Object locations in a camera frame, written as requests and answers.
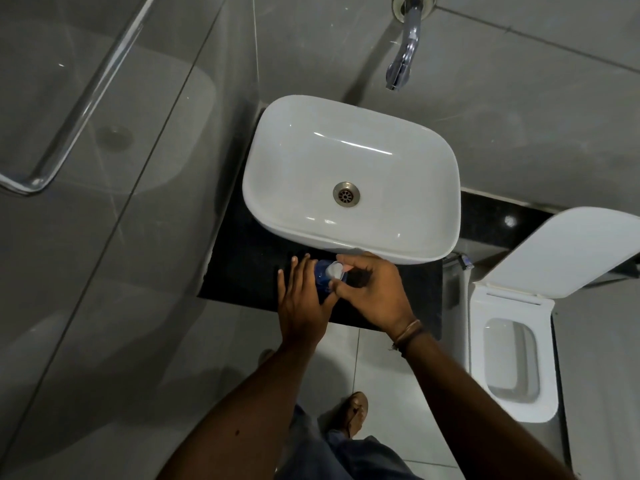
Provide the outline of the person's right hand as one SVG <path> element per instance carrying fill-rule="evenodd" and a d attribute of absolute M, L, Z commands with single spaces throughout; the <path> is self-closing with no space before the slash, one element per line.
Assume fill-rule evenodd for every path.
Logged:
<path fill-rule="evenodd" d="M 395 341 L 407 325 L 417 319 L 396 265 L 369 252 L 338 254 L 337 261 L 369 275 L 366 285 L 356 288 L 356 297 L 346 301 Z"/>

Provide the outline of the person's left hand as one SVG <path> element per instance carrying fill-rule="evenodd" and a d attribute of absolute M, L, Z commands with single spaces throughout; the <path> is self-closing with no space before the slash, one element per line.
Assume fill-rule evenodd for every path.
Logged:
<path fill-rule="evenodd" d="M 291 259 L 289 278 L 285 280 L 287 293 L 283 306 L 278 307 L 278 318 L 283 344 L 299 342 L 316 347 L 324 337 L 332 310 L 321 309 L 317 290 L 316 297 L 304 297 L 301 291 L 303 258 L 293 256 Z"/>

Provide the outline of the blue plastic bottle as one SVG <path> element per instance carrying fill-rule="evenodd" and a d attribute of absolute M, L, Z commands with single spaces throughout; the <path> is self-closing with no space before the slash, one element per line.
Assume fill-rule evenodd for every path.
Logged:
<path fill-rule="evenodd" d="M 318 293 L 324 293 L 324 294 L 329 294 L 332 292 L 331 290 L 331 281 L 327 280 L 324 276 L 324 271 L 327 265 L 329 265 L 329 263 L 331 263 L 333 261 L 331 260 L 318 260 L 315 266 L 315 275 L 316 275 L 316 289 L 318 290 Z M 345 269 L 346 274 L 344 275 L 342 281 L 346 282 L 347 277 L 348 277 L 348 272 Z"/>

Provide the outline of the person's left forearm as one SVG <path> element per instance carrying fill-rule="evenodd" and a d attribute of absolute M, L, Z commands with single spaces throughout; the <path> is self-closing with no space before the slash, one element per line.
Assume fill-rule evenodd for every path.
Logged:
<path fill-rule="evenodd" d="M 289 434 L 318 339 L 295 337 L 225 396 L 180 444 L 157 480 L 269 480 Z"/>

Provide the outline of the person's right forearm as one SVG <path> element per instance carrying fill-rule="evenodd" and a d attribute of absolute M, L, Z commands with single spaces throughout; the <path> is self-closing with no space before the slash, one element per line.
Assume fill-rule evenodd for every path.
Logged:
<path fill-rule="evenodd" d="M 409 343 L 404 359 L 467 480 L 577 480 L 428 332 Z"/>

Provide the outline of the brown thread wrist band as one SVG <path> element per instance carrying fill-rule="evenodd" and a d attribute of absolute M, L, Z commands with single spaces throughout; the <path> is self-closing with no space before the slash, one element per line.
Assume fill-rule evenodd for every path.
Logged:
<path fill-rule="evenodd" d="M 393 342 L 392 350 L 400 352 L 400 354 L 404 357 L 406 348 L 408 347 L 409 343 L 411 343 L 414 338 L 426 332 L 427 330 L 425 330 L 424 325 L 420 322 L 420 320 L 413 320 Z"/>

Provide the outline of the metal basin drain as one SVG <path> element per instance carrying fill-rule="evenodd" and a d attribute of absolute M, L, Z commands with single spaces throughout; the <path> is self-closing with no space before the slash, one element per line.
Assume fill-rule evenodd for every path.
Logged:
<path fill-rule="evenodd" d="M 333 188 L 333 199 L 341 207 L 351 208 L 359 204 L 361 194 L 351 182 L 340 182 Z"/>

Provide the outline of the white ceramic wash basin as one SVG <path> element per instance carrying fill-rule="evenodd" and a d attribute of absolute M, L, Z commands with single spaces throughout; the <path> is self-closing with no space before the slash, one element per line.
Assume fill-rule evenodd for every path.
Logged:
<path fill-rule="evenodd" d="M 351 208 L 333 188 L 355 184 Z M 243 175 L 246 207 L 279 237 L 335 253 L 369 251 L 394 264 L 440 260 L 460 236 L 456 157 L 435 131 L 305 95 L 260 117 Z"/>

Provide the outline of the brown sandal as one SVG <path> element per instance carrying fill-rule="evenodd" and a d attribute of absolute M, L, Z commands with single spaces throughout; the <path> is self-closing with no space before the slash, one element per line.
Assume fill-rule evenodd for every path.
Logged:
<path fill-rule="evenodd" d="M 337 429 L 348 439 L 353 439 L 362 429 L 369 411 L 369 402 L 363 392 L 350 395 L 337 415 Z"/>

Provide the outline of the chrome toilet hand sprayer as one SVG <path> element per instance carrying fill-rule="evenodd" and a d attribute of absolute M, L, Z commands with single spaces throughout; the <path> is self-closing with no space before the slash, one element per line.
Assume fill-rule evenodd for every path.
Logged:
<path fill-rule="evenodd" d="M 442 267 L 444 271 L 466 272 L 475 266 L 467 254 L 452 252 L 442 260 Z"/>

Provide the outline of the person's blue jeans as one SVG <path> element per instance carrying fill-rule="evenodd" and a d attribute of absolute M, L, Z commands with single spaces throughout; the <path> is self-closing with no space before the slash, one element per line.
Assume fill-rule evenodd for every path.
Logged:
<path fill-rule="evenodd" d="M 349 439 L 295 405 L 274 480 L 422 480 L 374 436 Z"/>

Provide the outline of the white toilet bowl with seat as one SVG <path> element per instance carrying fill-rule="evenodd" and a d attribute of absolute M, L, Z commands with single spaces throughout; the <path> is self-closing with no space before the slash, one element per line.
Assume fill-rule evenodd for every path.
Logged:
<path fill-rule="evenodd" d="M 544 423 L 559 407 L 551 299 L 469 288 L 468 369 L 518 422 Z"/>

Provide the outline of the glass shower panel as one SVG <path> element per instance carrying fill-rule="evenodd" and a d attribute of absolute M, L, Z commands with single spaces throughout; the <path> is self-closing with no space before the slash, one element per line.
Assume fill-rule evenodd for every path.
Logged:
<path fill-rule="evenodd" d="M 157 0 L 53 183 L 0 189 L 0 470 L 225 0 Z M 136 0 L 0 0 L 0 27 L 114 37 Z"/>

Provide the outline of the white toilet lid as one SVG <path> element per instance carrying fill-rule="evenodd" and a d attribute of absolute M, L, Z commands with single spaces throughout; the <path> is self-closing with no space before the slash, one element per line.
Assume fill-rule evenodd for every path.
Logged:
<path fill-rule="evenodd" d="M 565 298 L 640 253 L 640 217 L 599 207 L 556 214 L 478 284 Z"/>

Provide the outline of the round chrome faucet flange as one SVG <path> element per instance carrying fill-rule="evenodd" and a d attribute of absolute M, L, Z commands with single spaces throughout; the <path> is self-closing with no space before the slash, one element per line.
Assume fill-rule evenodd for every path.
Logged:
<path fill-rule="evenodd" d="M 424 20 L 434 10 L 436 6 L 436 0 L 421 0 L 421 1 L 422 1 L 421 20 Z M 392 12 L 395 19 L 399 23 L 404 23 L 405 13 L 406 13 L 405 5 L 406 5 L 406 0 L 392 0 Z"/>

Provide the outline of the chrome wall faucet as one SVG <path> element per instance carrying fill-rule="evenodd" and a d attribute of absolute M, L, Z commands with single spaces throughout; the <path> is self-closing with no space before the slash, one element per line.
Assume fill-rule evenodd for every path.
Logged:
<path fill-rule="evenodd" d="M 424 0 L 404 0 L 403 39 L 401 47 L 386 72 L 386 88 L 404 87 L 410 78 L 413 57 L 419 46 Z"/>

